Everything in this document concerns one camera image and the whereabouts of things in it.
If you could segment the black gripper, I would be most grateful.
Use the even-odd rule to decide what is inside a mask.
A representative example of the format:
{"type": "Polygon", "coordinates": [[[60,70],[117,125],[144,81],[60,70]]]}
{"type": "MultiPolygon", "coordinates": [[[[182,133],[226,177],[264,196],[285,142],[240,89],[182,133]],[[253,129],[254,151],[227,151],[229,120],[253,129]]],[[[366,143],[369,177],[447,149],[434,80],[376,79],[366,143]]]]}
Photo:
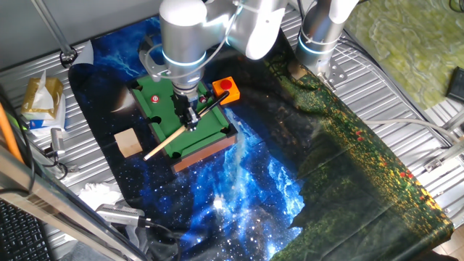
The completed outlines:
{"type": "Polygon", "coordinates": [[[175,113],[179,116],[181,124],[187,131],[195,131],[201,117],[197,114],[198,99],[174,93],[171,96],[175,113]]]}

